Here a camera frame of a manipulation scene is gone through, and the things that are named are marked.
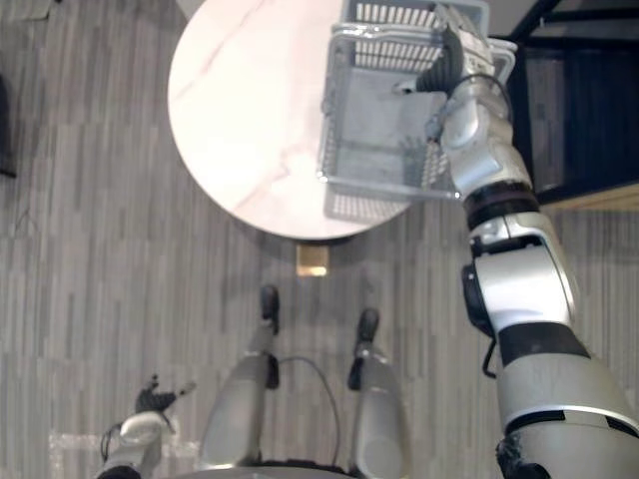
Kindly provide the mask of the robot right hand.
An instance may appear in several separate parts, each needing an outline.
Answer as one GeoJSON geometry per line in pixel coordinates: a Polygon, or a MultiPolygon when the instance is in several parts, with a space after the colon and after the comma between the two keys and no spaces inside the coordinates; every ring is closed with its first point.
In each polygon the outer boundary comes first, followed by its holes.
{"type": "Polygon", "coordinates": [[[397,95],[442,92],[454,89],[472,78],[494,77],[495,66],[487,41],[471,19],[452,4],[438,3],[434,14],[442,23],[440,55],[414,80],[396,83],[397,95]]]}

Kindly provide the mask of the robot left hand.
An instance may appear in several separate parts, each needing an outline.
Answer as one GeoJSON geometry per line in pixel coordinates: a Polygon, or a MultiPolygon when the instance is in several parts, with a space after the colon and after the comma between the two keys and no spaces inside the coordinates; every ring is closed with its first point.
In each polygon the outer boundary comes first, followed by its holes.
{"type": "Polygon", "coordinates": [[[194,391],[197,384],[194,381],[189,381],[177,390],[171,391],[160,391],[159,386],[159,376],[154,373],[136,397],[136,413],[154,411],[163,414],[179,398],[194,391]]]}

